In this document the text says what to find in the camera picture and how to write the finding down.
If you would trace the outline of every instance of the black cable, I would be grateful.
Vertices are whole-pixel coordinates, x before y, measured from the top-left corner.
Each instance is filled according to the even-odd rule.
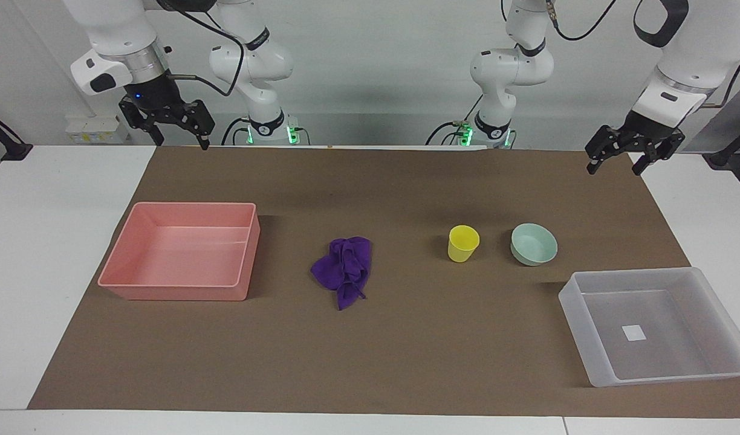
[[[445,135],[443,140],[440,141],[440,145],[445,145],[445,141],[447,141],[449,137],[450,137],[450,143],[452,144],[453,139],[456,138],[456,136],[458,135],[460,135],[459,132],[448,133],[447,135]]]
[[[611,7],[614,6],[614,3],[617,2],[617,0],[611,0],[609,3],[609,6],[607,6],[606,9],[604,9],[604,12],[602,12],[602,16],[599,17],[598,20],[596,20],[593,27],[589,28],[588,32],[583,33],[580,36],[566,36],[563,32],[561,32],[560,28],[558,28],[558,17],[556,16],[556,9],[555,6],[553,6],[553,0],[545,0],[547,3],[547,11],[550,14],[550,21],[553,22],[553,28],[555,28],[556,32],[561,36],[561,38],[566,39],[567,41],[579,41],[580,39],[585,39],[593,33],[594,30],[596,30],[596,27],[599,27],[599,24],[602,23],[604,20],[604,17],[607,16],[609,11],[611,10]]]
[[[220,141],[220,146],[223,146],[223,145],[224,145],[224,144],[226,143],[226,141],[227,141],[227,136],[229,136],[229,135],[230,135],[230,131],[231,131],[231,130],[233,129],[233,126],[235,126],[235,125],[236,125],[236,124],[238,124],[239,122],[249,122],[249,120],[248,120],[248,119],[246,119],[246,118],[243,118],[243,117],[242,117],[242,118],[236,118],[236,119],[234,119],[234,120],[233,120],[233,121],[232,121],[232,122],[231,122],[231,123],[229,124],[229,126],[227,126],[227,129],[226,129],[226,132],[224,133],[224,135],[222,135],[222,141]]]
[[[7,132],[10,133],[11,135],[13,135],[13,137],[15,137],[20,143],[22,143],[24,145],[26,144],[24,142],[24,140],[22,140],[22,138],[16,132],[13,132],[13,129],[11,129],[10,126],[8,126],[8,124],[5,124],[1,120],[0,120],[0,127],[2,127],[3,129],[7,130]]]
[[[735,68],[735,72],[733,72],[733,77],[730,77],[730,83],[727,85],[727,90],[724,91],[724,97],[722,97],[722,102],[718,105],[709,104],[709,105],[702,105],[701,108],[723,108],[724,105],[727,104],[727,101],[730,99],[730,91],[733,90],[733,85],[735,85],[735,79],[738,78],[738,74],[740,74],[740,63],[738,64],[738,67]]]
[[[213,24],[215,24],[217,28],[222,28],[222,26],[221,26],[221,25],[219,25],[219,23],[215,21],[215,19],[214,19],[214,18],[212,17],[212,15],[211,15],[211,14],[209,14],[209,12],[208,12],[208,11],[205,11],[205,12],[204,12],[204,14],[206,14],[206,16],[207,16],[207,17],[208,17],[208,18],[209,18],[210,20],[212,20]]]
[[[296,132],[306,132],[306,139],[308,140],[308,145],[311,144],[311,135],[308,134],[308,130],[304,129],[303,127],[297,127],[295,131]]]
[[[440,130],[442,130],[445,127],[448,127],[448,126],[453,126],[453,122],[444,122],[443,124],[441,124],[440,126],[438,126],[436,129],[434,129],[434,131],[432,132],[431,135],[429,135],[429,137],[426,140],[426,143],[424,145],[429,145],[429,143],[432,141],[432,138],[434,138],[434,135],[436,135],[437,132],[439,132]]]
[[[246,129],[246,127],[241,127],[240,129],[237,129],[233,132],[233,146],[235,146],[235,134],[238,132],[247,132],[249,133],[249,129]]]
[[[472,108],[470,108],[469,109],[469,112],[467,112],[467,116],[464,117],[464,121],[467,121],[467,119],[469,119],[469,115],[472,115],[472,112],[475,110],[475,107],[478,107],[478,104],[480,104],[480,101],[482,99],[483,99],[483,94],[480,94],[480,97],[478,97],[478,101],[476,101],[475,104],[472,105]],[[461,130],[461,126],[459,126],[459,128],[456,129],[456,133],[458,133],[459,130]],[[455,139],[455,137],[450,138],[450,143],[448,145],[453,145],[453,140],[454,139]]]
[[[513,135],[513,141],[510,143],[510,149],[513,149],[514,141],[518,138],[518,130],[510,129],[509,132],[507,132],[507,138],[509,139],[510,135]]]
[[[224,30],[219,30],[219,28],[213,28],[210,25],[206,24],[205,22],[197,19],[194,16],[191,16],[191,14],[188,14],[185,11],[182,11],[182,9],[177,8],[177,6],[174,6],[173,3],[171,3],[170,0],[163,0],[163,2],[167,3],[171,8],[177,12],[179,12],[180,15],[184,16],[188,20],[198,24],[200,27],[207,28],[208,30],[217,33],[220,36],[226,37],[230,39],[231,41],[235,42],[237,44],[238,48],[241,49],[240,57],[238,58],[238,66],[235,68],[235,75],[233,76],[233,81],[230,83],[229,88],[227,88],[227,91],[223,91],[220,88],[218,88],[216,85],[214,85],[212,82],[209,82],[209,80],[206,80],[202,77],[198,77],[193,74],[175,74],[172,75],[171,78],[174,80],[196,80],[196,82],[204,83],[205,85],[209,85],[213,90],[218,91],[223,97],[228,97],[233,92],[233,88],[235,88],[235,83],[238,82],[238,76],[241,74],[241,65],[244,61],[244,44],[242,44],[241,41],[239,41],[234,36],[230,35],[229,33],[224,32]]]

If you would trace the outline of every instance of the brown paper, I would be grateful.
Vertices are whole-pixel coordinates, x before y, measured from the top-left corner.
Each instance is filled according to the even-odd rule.
[[[132,204],[257,203],[250,297],[127,301],[94,277],[30,408],[740,417],[740,378],[588,383],[557,299],[571,273],[689,265],[630,164],[589,176],[581,152],[159,148]],[[536,268],[508,248],[528,221],[560,245]],[[458,224],[481,234],[463,264],[446,254]],[[373,243],[367,300],[339,312],[309,268],[354,235]]]

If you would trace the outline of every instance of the purple towel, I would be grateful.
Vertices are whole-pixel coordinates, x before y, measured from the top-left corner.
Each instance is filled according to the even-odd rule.
[[[347,308],[358,297],[365,299],[362,288],[370,273],[370,240],[332,240],[329,254],[312,265],[311,273],[322,286],[337,292],[338,309]]]

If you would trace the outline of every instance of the bowl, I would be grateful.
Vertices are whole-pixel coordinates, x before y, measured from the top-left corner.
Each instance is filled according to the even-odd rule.
[[[555,258],[558,253],[558,242],[555,236],[541,225],[521,224],[513,230],[510,251],[524,265],[541,265]]]

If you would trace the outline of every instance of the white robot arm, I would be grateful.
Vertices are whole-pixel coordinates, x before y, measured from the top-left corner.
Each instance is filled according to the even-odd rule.
[[[549,22],[545,0],[513,0],[506,30],[516,46],[486,50],[472,60],[472,80],[483,90],[481,106],[470,122],[473,143],[504,143],[516,107],[508,86],[539,85],[552,75],[553,56],[545,44]]]
[[[663,57],[623,126],[602,126],[586,145],[591,174],[625,151],[644,152],[633,166],[636,175],[657,160],[668,160],[684,140],[682,121],[740,61],[740,0],[660,2],[667,14],[660,31],[650,34],[634,24],[643,41],[663,48]]]
[[[92,49],[72,63],[77,85],[87,94],[125,88],[119,106],[130,127],[148,132],[155,144],[163,135],[155,125],[174,124],[195,135],[201,148],[209,146],[208,136],[215,122],[201,100],[186,103],[170,76],[157,34],[144,16],[141,0],[63,0],[79,23]],[[190,3],[207,10],[213,0]]]
[[[246,55],[235,88],[241,92],[249,113],[249,141],[252,143],[294,143],[295,122],[282,110],[276,90],[268,82],[292,75],[289,51],[271,40],[257,6],[252,0],[218,0],[223,30],[244,43]],[[209,63],[215,75],[232,83],[241,55],[237,46],[215,47]]]
[[[215,125],[204,103],[182,101],[176,80],[205,80],[171,74],[145,8],[181,12],[207,11],[218,4],[224,28],[218,33],[235,37],[237,44],[215,47],[212,71],[235,86],[245,99],[251,124],[250,140],[294,143],[296,121],[279,105],[267,83],[292,74],[289,52],[270,39],[270,32],[252,0],[63,0],[72,17],[88,33],[92,49],[72,63],[75,82],[87,94],[125,88],[120,108],[134,129],[149,132],[157,145],[163,135],[156,123],[176,124],[192,132],[201,146],[209,145]]]

